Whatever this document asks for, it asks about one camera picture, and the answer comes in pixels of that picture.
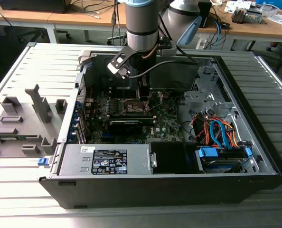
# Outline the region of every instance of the computer tower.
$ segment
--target computer tower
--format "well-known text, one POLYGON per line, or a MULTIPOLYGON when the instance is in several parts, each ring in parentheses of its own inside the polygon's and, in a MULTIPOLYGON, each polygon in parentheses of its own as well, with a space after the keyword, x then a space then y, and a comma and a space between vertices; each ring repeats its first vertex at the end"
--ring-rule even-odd
POLYGON ((0 0, 3 10, 31 10, 65 13, 71 0, 0 0))

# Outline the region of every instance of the gray workbench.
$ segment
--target gray workbench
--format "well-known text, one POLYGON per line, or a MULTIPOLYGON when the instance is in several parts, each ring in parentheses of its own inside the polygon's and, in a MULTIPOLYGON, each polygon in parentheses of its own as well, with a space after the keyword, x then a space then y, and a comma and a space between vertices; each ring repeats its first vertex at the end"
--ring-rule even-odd
MULTIPOLYGON (((38 83, 48 102, 68 99, 81 50, 106 46, 36 44, 26 47, 0 84, 0 102, 38 83)), ((282 156, 282 82, 250 52, 189 51, 220 55, 282 156)), ((276 227, 282 228, 282 186, 240 204, 66 210, 38 184, 36 158, 0 159, 0 227, 276 227)))

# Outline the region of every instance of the motherboard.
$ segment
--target motherboard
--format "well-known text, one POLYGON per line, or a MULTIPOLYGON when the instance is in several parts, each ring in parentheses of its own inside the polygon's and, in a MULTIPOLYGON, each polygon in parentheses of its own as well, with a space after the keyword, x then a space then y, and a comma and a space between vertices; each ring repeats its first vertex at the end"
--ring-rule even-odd
POLYGON ((176 96, 152 91, 151 98, 115 98, 100 93, 89 105, 88 143, 148 144, 159 141, 181 142, 176 117, 176 96))

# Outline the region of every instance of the warning label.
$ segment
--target warning label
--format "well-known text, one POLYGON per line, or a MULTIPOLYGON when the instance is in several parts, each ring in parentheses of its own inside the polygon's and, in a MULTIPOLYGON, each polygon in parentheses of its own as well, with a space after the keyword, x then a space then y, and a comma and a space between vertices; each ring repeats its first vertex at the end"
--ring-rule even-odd
POLYGON ((127 174, 127 150, 94 150, 92 174, 127 174))

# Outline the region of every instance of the blue cable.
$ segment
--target blue cable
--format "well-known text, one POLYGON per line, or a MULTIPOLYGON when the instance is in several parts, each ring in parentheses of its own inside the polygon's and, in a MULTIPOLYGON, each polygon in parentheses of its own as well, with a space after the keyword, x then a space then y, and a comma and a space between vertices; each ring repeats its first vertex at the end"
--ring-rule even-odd
POLYGON ((217 44, 219 43, 219 38, 220 38, 220 33, 221 33, 221 31, 220 31, 220 27, 219 27, 219 25, 218 25, 218 22, 217 22, 216 20, 214 20, 214 19, 212 19, 212 20, 213 20, 213 22, 216 23, 217 28, 218 28, 218 37, 217 37, 217 41, 216 41, 216 43, 215 43, 215 46, 213 47, 213 50, 215 50, 215 48, 217 47, 217 44))
POLYGON ((211 138, 214 140, 214 142, 217 143, 218 147, 219 148, 222 148, 220 142, 215 138, 214 136, 214 123, 218 123, 220 125, 220 129, 221 129, 221 135, 222 135, 222 140, 223 140, 223 144, 225 145, 225 147, 227 147, 228 149, 232 149, 231 145, 228 143, 228 140, 226 138, 226 130, 225 130, 225 127, 223 126, 223 124, 219 121, 219 120, 213 120, 211 122, 211 125, 209 127, 209 132, 211 134, 211 138))

